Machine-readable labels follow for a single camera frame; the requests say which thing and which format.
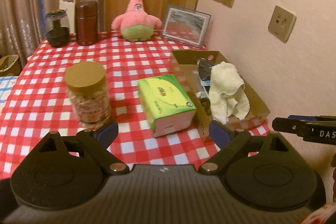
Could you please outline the cream towel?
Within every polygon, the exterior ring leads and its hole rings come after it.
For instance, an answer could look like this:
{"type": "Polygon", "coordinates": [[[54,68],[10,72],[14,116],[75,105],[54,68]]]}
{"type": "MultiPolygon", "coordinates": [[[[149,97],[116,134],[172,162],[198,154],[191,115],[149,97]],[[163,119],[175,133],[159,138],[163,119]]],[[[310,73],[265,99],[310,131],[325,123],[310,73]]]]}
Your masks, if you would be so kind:
{"type": "Polygon", "coordinates": [[[243,120],[250,110],[244,80],[233,64],[224,61],[211,69],[209,99],[211,113],[226,113],[228,121],[230,116],[243,120]]]}

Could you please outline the patterned dark sock ball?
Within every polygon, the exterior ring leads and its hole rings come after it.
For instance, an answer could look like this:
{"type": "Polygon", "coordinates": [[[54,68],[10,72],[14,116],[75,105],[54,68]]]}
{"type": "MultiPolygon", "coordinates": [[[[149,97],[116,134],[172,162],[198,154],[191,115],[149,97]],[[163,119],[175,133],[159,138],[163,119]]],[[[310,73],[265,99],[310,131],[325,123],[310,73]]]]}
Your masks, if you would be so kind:
{"type": "Polygon", "coordinates": [[[209,98],[203,97],[199,98],[199,102],[207,115],[211,115],[211,103],[209,98]]]}

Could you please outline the black eye mask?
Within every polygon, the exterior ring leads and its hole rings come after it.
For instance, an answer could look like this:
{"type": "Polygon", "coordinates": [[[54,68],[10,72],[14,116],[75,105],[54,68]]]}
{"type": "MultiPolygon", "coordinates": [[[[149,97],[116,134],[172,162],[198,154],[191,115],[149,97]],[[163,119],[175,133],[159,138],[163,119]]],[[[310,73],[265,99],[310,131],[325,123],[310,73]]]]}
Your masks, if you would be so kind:
{"type": "Polygon", "coordinates": [[[211,69],[215,64],[207,59],[198,61],[198,74],[202,81],[209,81],[211,78],[211,69]]]}

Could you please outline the brown cardboard tray box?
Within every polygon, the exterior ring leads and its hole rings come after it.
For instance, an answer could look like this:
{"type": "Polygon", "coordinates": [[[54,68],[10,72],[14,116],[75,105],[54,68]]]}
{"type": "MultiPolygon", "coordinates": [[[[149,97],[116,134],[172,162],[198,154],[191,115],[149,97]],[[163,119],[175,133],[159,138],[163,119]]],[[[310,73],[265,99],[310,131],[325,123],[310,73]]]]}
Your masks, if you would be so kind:
{"type": "Polygon", "coordinates": [[[262,125],[270,113],[219,51],[173,50],[170,69],[197,108],[195,123],[204,142],[211,140],[211,121],[231,130],[250,130],[262,125]]]}

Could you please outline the snack jar with gold lid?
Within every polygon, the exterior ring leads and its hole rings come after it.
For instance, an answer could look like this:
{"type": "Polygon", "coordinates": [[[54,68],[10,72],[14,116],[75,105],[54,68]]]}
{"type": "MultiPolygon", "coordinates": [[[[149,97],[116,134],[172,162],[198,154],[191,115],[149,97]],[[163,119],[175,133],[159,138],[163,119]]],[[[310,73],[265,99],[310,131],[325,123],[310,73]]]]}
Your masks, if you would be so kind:
{"type": "Polygon", "coordinates": [[[83,128],[95,130],[110,119],[108,84],[102,64],[76,63],[65,70],[63,80],[75,117],[83,128]]]}

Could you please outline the red white checkered tablecloth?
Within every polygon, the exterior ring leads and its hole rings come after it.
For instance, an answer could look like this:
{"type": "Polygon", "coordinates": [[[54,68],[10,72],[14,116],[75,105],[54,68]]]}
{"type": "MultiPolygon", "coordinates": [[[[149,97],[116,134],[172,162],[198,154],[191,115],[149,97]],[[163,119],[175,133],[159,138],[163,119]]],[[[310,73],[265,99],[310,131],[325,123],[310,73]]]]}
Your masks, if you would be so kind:
{"type": "Polygon", "coordinates": [[[130,43],[115,32],[103,33],[92,46],[71,41],[62,48],[41,42],[21,71],[1,111],[1,178],[10,177],[20,162],[50,131],[63,136],[81,130],[63,81],[65,70],[83,61],[103,65],[108,80],[112,118],[119,125],[112,154],[127,165],[193,164],[199,166],[218,151],[203,142],[195,126],[154,138],[138,99],[139,79],[170,73],[173,50],[185,46],[157,36],[130,43]]]}

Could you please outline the green tissue box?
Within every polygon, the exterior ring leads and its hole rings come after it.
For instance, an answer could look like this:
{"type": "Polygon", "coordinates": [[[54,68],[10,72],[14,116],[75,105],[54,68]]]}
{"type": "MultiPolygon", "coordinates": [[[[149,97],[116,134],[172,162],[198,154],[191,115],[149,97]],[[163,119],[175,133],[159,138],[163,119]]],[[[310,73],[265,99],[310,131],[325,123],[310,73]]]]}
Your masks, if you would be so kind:
{"type": "Polygon", "coordinates": [[[197,110],[173,74],[138,80],[138,97],[155,138],[187,129],[197,110]]]}

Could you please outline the blue white checkered cloth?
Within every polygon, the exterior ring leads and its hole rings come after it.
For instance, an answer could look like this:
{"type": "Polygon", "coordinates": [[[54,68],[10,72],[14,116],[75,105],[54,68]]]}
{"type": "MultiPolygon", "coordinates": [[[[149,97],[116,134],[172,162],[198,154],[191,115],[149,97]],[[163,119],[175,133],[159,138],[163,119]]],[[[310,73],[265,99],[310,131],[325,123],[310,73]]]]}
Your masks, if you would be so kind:
{"type": "Polygon", "coordinates": [[[2,111],[8,96],[15,83],[17,82],[18,76],[1,76],[0,77],[0,111],[2,111]]]}

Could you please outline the wicker basket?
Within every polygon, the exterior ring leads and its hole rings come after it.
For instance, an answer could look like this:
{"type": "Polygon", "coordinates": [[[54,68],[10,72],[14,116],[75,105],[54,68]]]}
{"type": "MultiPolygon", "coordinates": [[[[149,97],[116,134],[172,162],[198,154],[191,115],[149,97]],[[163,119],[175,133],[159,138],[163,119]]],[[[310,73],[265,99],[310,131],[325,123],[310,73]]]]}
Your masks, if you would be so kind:
{"type": "Polygon", "coordinates": [[[0,59],[0,76],[18,76],[21,72],[18,55],[7,55],[0,59]]]}

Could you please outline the glass jar with black base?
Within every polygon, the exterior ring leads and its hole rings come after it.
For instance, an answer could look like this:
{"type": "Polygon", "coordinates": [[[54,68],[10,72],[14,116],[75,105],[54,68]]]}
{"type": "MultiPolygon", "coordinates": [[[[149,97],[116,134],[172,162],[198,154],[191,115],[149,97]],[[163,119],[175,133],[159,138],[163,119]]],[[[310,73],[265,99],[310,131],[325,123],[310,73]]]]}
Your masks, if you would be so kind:
{"type": "Polygon", "coordinates": [[[46,39],[53,48],[68,44],[70,26],[65,10],[57,9],[46,14],[46,39]]]}

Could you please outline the pink Patrick star plush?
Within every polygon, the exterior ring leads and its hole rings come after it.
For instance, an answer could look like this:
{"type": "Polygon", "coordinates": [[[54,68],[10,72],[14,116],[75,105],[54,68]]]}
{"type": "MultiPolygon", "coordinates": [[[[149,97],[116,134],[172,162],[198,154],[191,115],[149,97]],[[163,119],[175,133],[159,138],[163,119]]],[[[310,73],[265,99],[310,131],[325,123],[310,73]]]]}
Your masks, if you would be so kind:
{"type": "Polygon", "coordinates": [[[111,23],[112,30],[120,31],[129,42],[146,41],[161,27],[162,21],[145,11],[143,0],[130,0],[126,12],[116,16],[111,23]]]}

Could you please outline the clear framed picture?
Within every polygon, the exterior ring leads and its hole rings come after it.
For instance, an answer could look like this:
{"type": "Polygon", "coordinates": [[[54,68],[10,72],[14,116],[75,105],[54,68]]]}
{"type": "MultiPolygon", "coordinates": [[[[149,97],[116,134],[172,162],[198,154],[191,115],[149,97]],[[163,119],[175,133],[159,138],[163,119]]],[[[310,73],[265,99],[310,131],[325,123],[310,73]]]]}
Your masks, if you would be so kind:
{"type": "Polygon", "coordinates": [[[210,21],[210,14],[176,5],[168,5],[161,35],[175,42],[201,48],[210,21]]]}

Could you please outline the brown cylindrical canister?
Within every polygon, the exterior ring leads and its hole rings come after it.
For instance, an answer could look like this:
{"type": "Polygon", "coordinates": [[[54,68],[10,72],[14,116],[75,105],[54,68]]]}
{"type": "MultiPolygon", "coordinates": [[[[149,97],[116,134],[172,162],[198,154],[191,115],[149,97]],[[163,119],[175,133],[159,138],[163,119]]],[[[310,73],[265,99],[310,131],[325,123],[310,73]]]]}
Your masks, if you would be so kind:
{"type": "Polygon", "coordinates": [[[98,4],[83,1],[75,6],[76,39],[81,46],[90,46],[98,41],[98,4]]]}

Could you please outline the white wooden holder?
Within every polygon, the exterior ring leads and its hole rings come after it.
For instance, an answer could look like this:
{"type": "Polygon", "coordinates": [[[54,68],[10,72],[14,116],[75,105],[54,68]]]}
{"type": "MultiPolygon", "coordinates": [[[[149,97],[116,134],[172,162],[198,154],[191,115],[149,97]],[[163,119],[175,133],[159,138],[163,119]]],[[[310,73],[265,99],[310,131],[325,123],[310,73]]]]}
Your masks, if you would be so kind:
{"type": "Polygon", "coordinates": [[[59,0],[59,9],[65,10],[68,16],[71,34],[76,33],[75,7],[79,2],[80,0],[59,0]]]}

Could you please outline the wall socket plate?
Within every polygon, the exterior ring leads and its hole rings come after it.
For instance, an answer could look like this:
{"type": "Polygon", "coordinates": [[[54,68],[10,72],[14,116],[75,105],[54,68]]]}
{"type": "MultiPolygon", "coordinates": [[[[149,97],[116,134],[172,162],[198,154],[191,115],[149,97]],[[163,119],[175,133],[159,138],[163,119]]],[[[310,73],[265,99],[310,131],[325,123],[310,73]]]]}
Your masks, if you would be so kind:
{"type": "Polygon", "coordinates": [[[296,20],[296,15],[280,6],[275,6],[268,25],[268,31],[281,42],[287,43],[291,32],[293,31],[296,20]]]}

